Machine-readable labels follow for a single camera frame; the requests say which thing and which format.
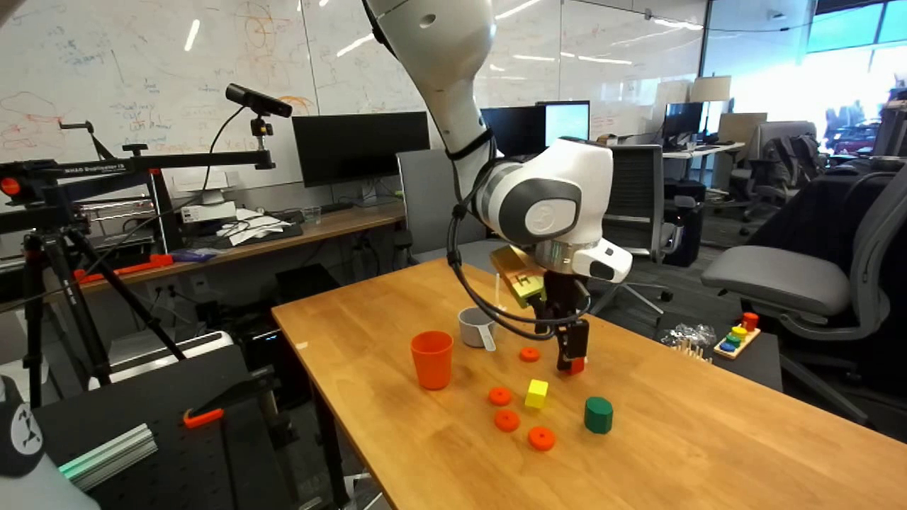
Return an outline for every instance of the small block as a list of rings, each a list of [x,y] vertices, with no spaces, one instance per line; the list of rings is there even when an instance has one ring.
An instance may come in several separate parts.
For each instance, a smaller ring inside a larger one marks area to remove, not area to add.
[[[587,398],[587,412],[585,412],[585,424],[593,432],[610,432],[616,422],[616,405],[607,401],[603,395],[589,395]]]
[[[518,427],[518,412],[512,408],[501,408],[492,412],[492,424],[500,431],[517,431]]]
[[[526,439],[535,451],[549,451],[559,441],[559,436],[549,427],[532,427]]]
[[[490,405],[507,405],[509,398],[512,398],[512,394],[504,384],[495,384],[487,391]]]
[[[753,332],[759,325],[759,313],[756,312],[743,312],[739,317],[746,332]]]
[[[539,349],[532,349],[532,344],[518,349],[518,359],[524,359],[524,363],[535,363],[539,356],[541,356],[541,350],[539,350]]]
[[[569,374],[582,374],[587,367],[587,356],[576,356],[572,363],[569,363]]]
[[[545,408],[545,398],[546,398],[546,380],[531,380],[524,405],[526,408]]]

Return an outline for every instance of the lamp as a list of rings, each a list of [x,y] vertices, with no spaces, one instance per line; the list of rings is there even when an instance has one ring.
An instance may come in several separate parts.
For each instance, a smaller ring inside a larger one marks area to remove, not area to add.
[[[728,102],[728,99],[732,99],[732,75],[698,75],[685,91],[685,102]]]
[[[711,130],[711,104],[721,102],[725,111],[725,102],[732,99],[732,75],[698,75],[688,88],[685,88],[685,102],[704,102],[704,133],[714,133]]]

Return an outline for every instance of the ceiling light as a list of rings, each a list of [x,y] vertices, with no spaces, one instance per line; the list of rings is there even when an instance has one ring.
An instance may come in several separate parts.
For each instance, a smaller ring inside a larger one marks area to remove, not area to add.
[[[555,61],[555,57],[545,57],[545,54],[512,54],[512,60],[524,60],[524,61]]]
[[[362,34],[359,40],[355,40],[355,41],[342,44],[342,47],[337,51],[337,60],[341,60],[342,54],[349,54],[349,51],[355,51],[355,47],[359,47],[359,44],[371,41],[371,40],[375,40],[371,34]]]
[[[492,19],[507,19],[507,17],[512,17],[517,11],[524,11],[524,9],[535,6],[535,2],[539,2],[539,0],[518,2],[517,9],[507,9],[507,11],[495,14]]]
[[[182,44],[183,51],[193,51],[196,37],[198,37],[198,28],[200,28],[200,19],[193,19],[191,34],[188,34],[188,41]]]
[[[704,31],[698,21],[671,21],[671,19],[653,19],[654,24],[671,28],[671,31]]]

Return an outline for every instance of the wooden table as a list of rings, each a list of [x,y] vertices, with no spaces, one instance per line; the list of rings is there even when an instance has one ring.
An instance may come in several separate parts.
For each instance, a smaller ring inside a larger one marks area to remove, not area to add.
[[[492,298],[490,275],[468,269]],[[495,332],[500,350],[457,343],[454,384],[419,391],[407,340],[457,336],[468,306],[444,264],[283,302],[274,317],[322,398],[397,506],[905,506],[907,445],[784,394],[593,319],[589,366],[559,377],[552,343],[535,366]],[[492,427],[487,387],[549,381],[517,432]],[[585,398],[607,395],[616,427],[585,427]],[[559,445],[535,453],[526,431]]]

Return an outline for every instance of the computer monitor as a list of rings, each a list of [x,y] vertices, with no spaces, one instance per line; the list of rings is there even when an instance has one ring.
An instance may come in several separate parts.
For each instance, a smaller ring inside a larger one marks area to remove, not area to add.
[[[545,149],[545,106],[483,106],[483,118],[504,155],[517,159]]]
[[[746,142],[739,152],[746,152],[748,162],[759,159],[763,147],[756,147],[756,130],[763,121],[767,121],[767,112],[723,112],[716,121],[716,142]]]
[[[541,102],[545,106],[545,147],[559,139],[589,142],[589,102]]]
[[[671,102],[662,112],[661,139],[667,149],[677,149],[699,133],[704,102]]]
[[[589,102],[483,106],[483,118],[504,155],[535,155],[555,139],[589,139]]]
[[[295,115],[291,130],[305,187],[397,174],[397,152],[430,143],[422,111]]]

